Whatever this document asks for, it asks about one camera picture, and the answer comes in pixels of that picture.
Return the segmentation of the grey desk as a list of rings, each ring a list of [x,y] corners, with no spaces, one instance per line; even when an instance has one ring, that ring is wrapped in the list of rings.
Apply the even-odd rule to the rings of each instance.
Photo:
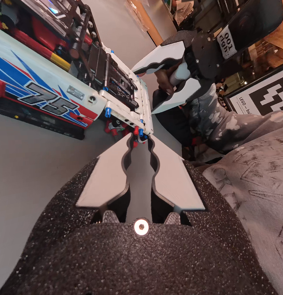
[[[100,38],[129,68],[155,48],[124,1],[85,1]],[[80,169],[115,141],[97,119],[82,141],[0,115],[0,288],[42,211]]]

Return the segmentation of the black framed checkered sign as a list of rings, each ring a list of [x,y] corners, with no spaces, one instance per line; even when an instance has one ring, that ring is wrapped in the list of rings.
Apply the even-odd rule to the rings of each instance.
[[[283,64],[224,96],[229,111],[265,116],[283,110]]]

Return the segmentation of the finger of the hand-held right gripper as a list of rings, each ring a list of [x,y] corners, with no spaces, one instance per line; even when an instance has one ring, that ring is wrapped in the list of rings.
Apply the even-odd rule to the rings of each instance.
[[[200,88],[201,85],[196,79],[189,78],[183,81],[180,84],[178,90],[176,90],[173,94],[168,95],[168,97],[164,101],[153,108],[151,113],[162,113],[166,110],[182,105]]]
[[[140,75],[142,73],[154,73],[164,66],[171,67],[182,59],[184,51],[183,41],[159,45],[137,62],[131,70],[134,74]]]

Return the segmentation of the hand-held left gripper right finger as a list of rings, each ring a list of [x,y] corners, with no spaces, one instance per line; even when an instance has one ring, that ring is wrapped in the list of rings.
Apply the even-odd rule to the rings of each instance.
[[[185,167],[184,159],[154,135],[149,135],[154,194],[174,212],[205,211],[203,201]]]

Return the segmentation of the person's grey printed top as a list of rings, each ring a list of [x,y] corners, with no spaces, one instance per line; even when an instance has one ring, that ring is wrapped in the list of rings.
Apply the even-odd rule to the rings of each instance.
[[[228,201],[262,269],[283,294],[283,128],[237,147],[216,164],[193,164]]]

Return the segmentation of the clear plastic bag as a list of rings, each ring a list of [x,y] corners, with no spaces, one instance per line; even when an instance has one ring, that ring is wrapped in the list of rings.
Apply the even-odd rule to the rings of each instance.
[[[147,0],[126,0],[125,5],[143,32],[150,33],[155,29],[151,18],[145,10],[145,6],[149,7]]]

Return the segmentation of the person's right hand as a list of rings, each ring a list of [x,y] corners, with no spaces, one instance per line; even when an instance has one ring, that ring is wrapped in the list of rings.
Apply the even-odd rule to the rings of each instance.
[[[170,67],[169,69],[160,69],[156,71],[154,74],[157,78],[157,83],[159,87],[168,94],[173,94],[174,87],[170,83],[169,78],[179,67],[179,64]]]

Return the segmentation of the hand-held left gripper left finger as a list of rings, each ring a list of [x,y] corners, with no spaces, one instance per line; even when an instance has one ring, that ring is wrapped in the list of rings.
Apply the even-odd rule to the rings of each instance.
[[[95,167],[76,202],[77,207],[101,208],[123,196],[128,188],[133,134],[129,133],[97,157]]]

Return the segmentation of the person's right forearm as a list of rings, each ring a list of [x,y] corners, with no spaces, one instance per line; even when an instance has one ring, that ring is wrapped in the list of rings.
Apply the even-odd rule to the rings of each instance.
[[[283,144],[282,110],[265,116],[229,112],[219,104],[214,83],[188,106],[191,128],[217,152],[227,154],[253,140]]]

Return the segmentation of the white brick-built toy race car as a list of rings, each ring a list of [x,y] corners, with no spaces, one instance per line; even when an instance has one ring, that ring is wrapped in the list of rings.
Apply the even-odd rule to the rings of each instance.
[[[134,147],[154,132],[145,82],[82,1],[0,0],[0,114],[79,140],[100,117]]]

